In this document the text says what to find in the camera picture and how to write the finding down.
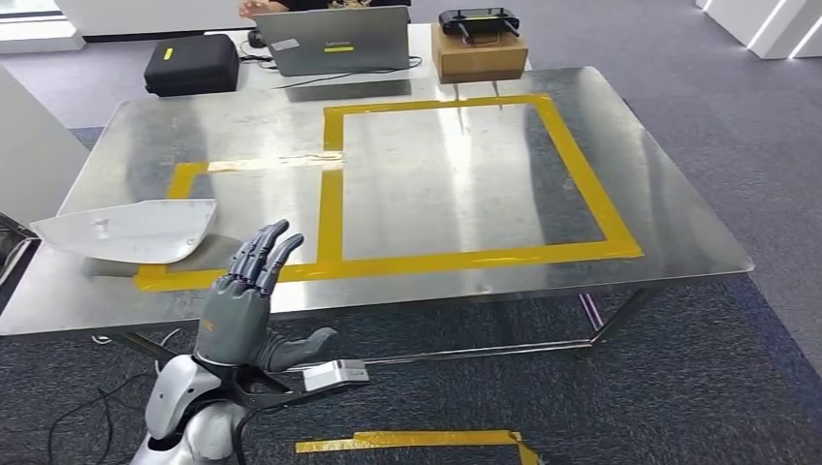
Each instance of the cardboard box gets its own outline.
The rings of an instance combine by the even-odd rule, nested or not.
[[[520,78],[528,47],[510,32],[500,34],[499,41],[490,38],[492,42],[486,44],[466,44],[462,36],[446,36],[439,24],[431,24],[431,55],[440,82]]]

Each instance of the silver laptop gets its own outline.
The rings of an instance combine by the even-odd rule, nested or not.
[[[283,76],[408,68],[408,8],[254,15]]]

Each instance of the stainless steel table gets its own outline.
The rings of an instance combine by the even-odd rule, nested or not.
[[[135,333],[194,325],[203,288],[278,218],[306,242],[274,319],[577,294],[592,325],[574,341],[421,357],[590,347],[654,289],[753,268],[592,68],[127,102],[60,212],[165,197],[218,200],[193,256],[136,267],[44,244],[0,335],[106,334],[166,358]],[[638,291],[603,322],[587,293],[620,287]]]

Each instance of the white curved object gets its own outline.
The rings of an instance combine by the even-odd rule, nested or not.
[[[134,264],[180,261],[203,241],[217,201],[141,201],[80,211],[31,224],[51,247],[93,259]]]

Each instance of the yellow tape rectangle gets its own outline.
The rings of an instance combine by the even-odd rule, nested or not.
[[[531,105],[548,132],[559,157],[574,181],[605,240],[552,244],[511,249],[494,249],[449,254],[346,261],[342,256],[344,116],[347,114],[419,109],[454,109],[502,105]],[[324,155],[316,163],[323,166],[316,263],[286,265],[280,282],[315,281],[384,276],[392,274],[433,273],[460,269],[513,265],[561,264],[570,262],[633,259],[643,251],[625,226],[616,207],[599,183],[585,155],[565,125],[556,106],[546,94],[481,97],[454,101],[397,102],[324,109]],[[240,160],[233,162],[184,163],[174,169],[169,199],[184,199],[199,174],[222,171],[264,170],[279,167],[278,160]],[[168,273],[164,266],[141,266],[136,285],[145,292],[205,289],[223,269]]]

